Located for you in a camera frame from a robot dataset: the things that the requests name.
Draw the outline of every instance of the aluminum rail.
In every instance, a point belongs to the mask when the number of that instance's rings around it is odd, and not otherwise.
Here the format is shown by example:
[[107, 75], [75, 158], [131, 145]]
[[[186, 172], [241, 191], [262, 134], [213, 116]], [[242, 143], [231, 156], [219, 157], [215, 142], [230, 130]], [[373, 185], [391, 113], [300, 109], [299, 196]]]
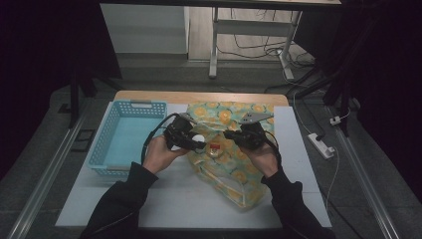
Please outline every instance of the aluminum rail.
[[38, 181], [34, 191], [29, 197], [24, 208], [22, 209], [21, 214], [19, 214], [18, 219], [12, 227], [12, 230], [10, 231], [7, 237], [8, 239], [25, 238], [28, 234], [28, 231], [31, 228], [32, 223], [34, 222], [35, 217], [37, 216], [41, 208], [41, 205], [46, 199], [46, 196], [49, 193], [49, 190], [54, 180], [56, 179], [56, 176], [60, 168], [62, 167], [66, 156], [68, 155], [68, 152], [78, 134], [79, 129], [84, 123], [88, 112], [90, 112], [89, 109], [91, 108], [91, 106], [92, 99], [85, 99], [82, 105], [81, 116], [75, 123], [74, 127], [68, 130], [62, 143], [59, 146], [59, 149], [56, 151], [52, 160], [44, 170], [43, 175]]
[[400, 236], [397, 232], [397, 229], [394, 226], [391, 217], [389, 216], [384, 203], [379, 197], [378, 193], [375, 190], [363, 164], [361, 163], [359, 156], [354, 149], [353, 144], [350, 139], [344, 135], [341, 129], [336, 126], [335, 133], [339, 142], [341, 143], [342, 148], [344, 149], [351, 168], [353, 169], [357, 180], [360, 183], [360, 187], [365, 194], [366, 200], [369, 205], [372, 207], [376, 220], [378, 221], [379, 227], [384, 234], [384, 237], [387, 239], [399, 239]]

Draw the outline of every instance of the power plug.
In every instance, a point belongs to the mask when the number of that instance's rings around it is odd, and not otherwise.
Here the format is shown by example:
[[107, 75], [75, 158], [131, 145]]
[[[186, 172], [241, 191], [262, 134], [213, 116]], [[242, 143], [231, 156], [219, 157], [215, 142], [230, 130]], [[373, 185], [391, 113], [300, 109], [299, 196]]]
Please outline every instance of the power plug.
[[341, 118], [340, 117], [334, 117], [329, 119], [329, 123], [331, 123], [331, 125], [336, 125], [341, 123]]
[[316, 147], [316, 149], [323, 156], [323, 158], [329, 159], [329, 158], [334, 156], [334, 152], [335, 152], [334, 148], [333, 147], [327, 147], [325, 145], [325, 143], [323, 143], [322, 140], [317, 140], [317, 134], [316, 133], [309, 134], [308, 139]]

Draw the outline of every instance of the white desk leg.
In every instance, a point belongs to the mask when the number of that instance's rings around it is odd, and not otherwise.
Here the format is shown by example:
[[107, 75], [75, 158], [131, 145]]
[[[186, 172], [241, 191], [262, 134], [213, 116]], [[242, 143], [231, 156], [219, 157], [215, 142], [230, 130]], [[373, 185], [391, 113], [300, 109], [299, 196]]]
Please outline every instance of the white desk leg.
[[277, 53], [279, 54], [280, 62], [282, 63], [282, 66], [283, 66], [287, 80], [293, 80], [295, 78], [293, 76], [292, 70], [290, 68], [290, 64], [287, 60], [287, 55], [289, 53], [289, 48], [292, 44], [293, 37], [295, 36], [296, 29], [298, 27], [299, 19], [301, 17], [302, 12], [296, 11], [296, 12], [293, 12], [293, 14], [294, 14], [294, 17], [293, 17], [293, 20], [292, 20], [292, 25], [289, 29], [289, 34], [287, 36], [286, 46], [283, 49], [283, 51], [281, 51], [281, 50], [277, 51]]
[[218, 8], [214, 9], [214, 20], [212, 22], [212, 46], [210, 58], [210, 73], [209, 78], [215, 79], [217, 77], [217, 27], [218, 27]]

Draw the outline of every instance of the white table top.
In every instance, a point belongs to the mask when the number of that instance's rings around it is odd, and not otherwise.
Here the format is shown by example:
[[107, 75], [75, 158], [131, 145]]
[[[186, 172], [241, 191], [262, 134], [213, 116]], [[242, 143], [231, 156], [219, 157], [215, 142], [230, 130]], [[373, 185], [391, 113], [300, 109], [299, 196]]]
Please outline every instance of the white table top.
[[[186, 112], [187, 105], [168, 105], [168, 113]], [[305, 205], [324, 227], [331, 227], [317, 181], [290, 107], [275, 107], [275, 137], [280, 145], [283, 168], [290, 181], [304, 185]], [[165, 229], [263, 229], [282, 225], [267, 194], [252, 209], [240, 209], [194, 174], [182, 156], [164, 171], [149, 189], [140, 209], [139, 227]], [[56, 226], [85, 227], [100, 198], [116, 178], [101, 177], [82, 166]]]

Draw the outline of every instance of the hand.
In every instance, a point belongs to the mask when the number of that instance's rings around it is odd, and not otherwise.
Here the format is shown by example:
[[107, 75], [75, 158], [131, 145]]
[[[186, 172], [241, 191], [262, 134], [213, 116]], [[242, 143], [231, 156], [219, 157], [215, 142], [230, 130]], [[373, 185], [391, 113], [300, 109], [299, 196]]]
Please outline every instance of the hand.
[[188, 151], [184, 148], [168, 149], [165, 137], [160, 135], [153, 138], [149, 143], [142, 166], [155, 174], [167, 168], [176, 157], [184, 155]]
[[268, 144], [264, 143], [263, 146], [255, 150], [250, 150], [245, 147], [240, 147], [240, 150], [248, 155], [252, 164], [254, 164], [265, 177], [271, 177], [279, 170], [276, 155]]

